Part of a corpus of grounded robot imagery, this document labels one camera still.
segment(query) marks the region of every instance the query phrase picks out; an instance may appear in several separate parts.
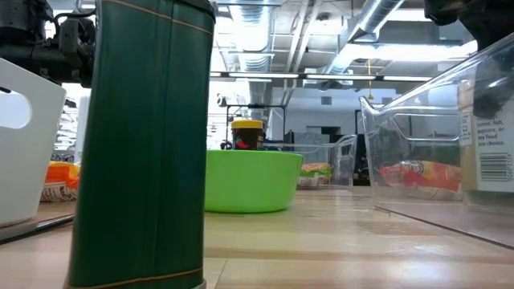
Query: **wooden table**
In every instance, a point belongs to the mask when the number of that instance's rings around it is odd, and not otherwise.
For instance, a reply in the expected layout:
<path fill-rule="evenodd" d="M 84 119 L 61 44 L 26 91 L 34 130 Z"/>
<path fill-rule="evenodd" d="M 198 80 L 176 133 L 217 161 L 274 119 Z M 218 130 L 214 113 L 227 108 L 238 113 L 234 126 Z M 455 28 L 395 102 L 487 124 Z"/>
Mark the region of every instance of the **wooden table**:
<path fill-rule="evenodd" d="M 0 246 L 2 288 L 61 288 L 71 225 Z M 273 214 L 206 214 L 209 288 L 514 288 L 514 251 L 372 207 L 367 190 L 299 191 Z"/>

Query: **yellow lid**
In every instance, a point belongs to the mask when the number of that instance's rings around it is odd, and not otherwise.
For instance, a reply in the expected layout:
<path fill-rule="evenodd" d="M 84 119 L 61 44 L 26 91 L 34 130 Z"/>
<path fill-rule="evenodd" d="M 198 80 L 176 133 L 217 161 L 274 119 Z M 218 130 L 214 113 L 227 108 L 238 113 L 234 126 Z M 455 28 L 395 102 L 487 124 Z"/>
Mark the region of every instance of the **yellow lid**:
<path fill-rule="evenodd" d="M 234 120 L 232 129 L 234 128 L 263 128 L 263 122 L 260 120 Z"/>

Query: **gold stripe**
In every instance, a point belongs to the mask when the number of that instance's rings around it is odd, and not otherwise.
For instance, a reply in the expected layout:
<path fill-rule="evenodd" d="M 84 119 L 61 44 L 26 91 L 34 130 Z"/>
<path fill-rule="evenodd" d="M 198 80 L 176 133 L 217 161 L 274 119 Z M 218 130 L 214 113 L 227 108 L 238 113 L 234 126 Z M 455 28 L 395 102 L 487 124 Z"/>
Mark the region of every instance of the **gold stripe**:
<path fill-rule="evenodd" d="M 135 278 L 135 279 L 130 279 L 130 280 L 126 280 L 126 281 L 120 281 L 120 282 L 109 283 L 109 284 L 104 284 L 104 285 L 95 285 L 95 286 L 90 286 L 90 287 L 73 287 L 73 286 L 67 285 L 66 288 L 67 289 L 114 288 L 114 287 L 120 287 L 120 286 L 124 286 L 124 285 L 134 284 L 134 283 L 142 283 L 142 282 L 158 281 L 158 280 L 163 280 L 163 279 L 172 279 L 172 278 L 182 277 L 185 275 L 191 275 L 191 274 L 199 272 L 201 270 L 202 270 L 202 268 L 198 268 L 198 269 L 194 269 L 194 270 L 190 270 L 190 271 L 183 271 L 183 272 L 178 272 L 178 273 L 173 273 L 173 274 L 168 274 L 168 275 L 153 276 L 153 277 L 141 277 L 141 278 Z"/>
<path fill-rule="evenodd" d="M 198 31 L 201 31 L 201 32 L 205 32 L 207 33 L 208 35 L 212 35 L 212 32 L 208 31 L 207 29 L 205 28 L 201 28 L 199 26 L 195 26 L 193 24 L 190 24 L 190 23 L 187 23 L 187 22 L 183 22 L 183 21 L 180 21 L 180 20 L 176 20 L 176 19 L 173 19 L 171 18 L 170 16 L 168 15 L 164 15 L 164 14 L 158 14 L 157 12 L 155 11 L 152 11 L 150 9 L 146 9 L 146 8 L 143 8 L 143 7 L 140 7 L 140 6 L 137 6 L 137 5 L 134 5 L 134 4 L 130 4 L 130 3 L 127 3 L 127 2 L 123 2 L 123 1 L 120 1 L 120 0 L 102 0 L 103 2 L 112 2 L 112 3 L 116 3 L 116 4 L 120 4 L 120 5 L 123 5 L 123 6 L 127 6 L 127 7 L 130 7 L 130 8 L 133 8 L 133 9 L 136 9 L 136 10 L 139 10 L 139 11 L 143 11 L 145 13 L 148 13 L 148 14 L 151 14 L 151 15 L 155 15 L 159 18 L 163 18 L 163 19 L 166 19 L 166 20 L 169 20 L 171 21 L 172 23 L 176 23 L 176 24 L 179 24 L 179 25 L 183 25 L 183 26 L 187 26 L 187 27 L 190 27 L 190 28 L 193 28 L 193 29 L 196 29 Z"/>

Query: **food package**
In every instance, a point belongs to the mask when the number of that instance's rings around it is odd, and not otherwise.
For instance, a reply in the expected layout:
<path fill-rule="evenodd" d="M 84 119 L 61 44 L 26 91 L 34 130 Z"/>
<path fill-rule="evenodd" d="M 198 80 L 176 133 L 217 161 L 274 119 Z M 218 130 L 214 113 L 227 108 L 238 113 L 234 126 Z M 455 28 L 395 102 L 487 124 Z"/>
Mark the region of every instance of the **food package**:
<path fill-rule="evenodd" d="M 327 163 L 314 163 L 302 165 L 298 186 L 300 188 L 313 188 L 330 182 L 332 167 Z"/>
<path fill-rule="evenodd" d="M 380 168 L 384 181 L 395 188 L 411 191 L 410 197 L 438 201 L 460 201 L 462 170 L 431 161 L 402 161 Z"/>
<path fill-rule="evenodd" d="M 80 168 L 61 161 L 51 161 L 41 194 L 41 201 L 75 201 Z"/>

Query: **white plastic bin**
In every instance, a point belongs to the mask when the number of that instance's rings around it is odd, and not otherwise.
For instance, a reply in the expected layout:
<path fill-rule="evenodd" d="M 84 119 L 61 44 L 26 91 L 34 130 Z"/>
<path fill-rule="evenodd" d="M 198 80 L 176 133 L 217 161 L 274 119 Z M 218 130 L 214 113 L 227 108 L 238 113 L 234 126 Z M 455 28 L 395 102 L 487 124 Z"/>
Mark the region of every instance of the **white plastic bin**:
<path fill-rule="evenodd" d="M 384 108 L 361 98 L 376 206 L 514 246 L 514 36 Z"/>
<path fill-rule="evenodd" d="M 0 227 L 36 215 L 66 91 L 0 59 Z"/>
<path fill-rule="evenodd" d="M 305 165 L 318 164 L 325 173 L 300 174 L 298 185 L 305 189 L 336 189 L 353 185 L 353 170 L 357 152 L 357 136 L 347 135 L 333 144 L 264 144 L 265 149 L 276 149 L 304 156 Z"/>

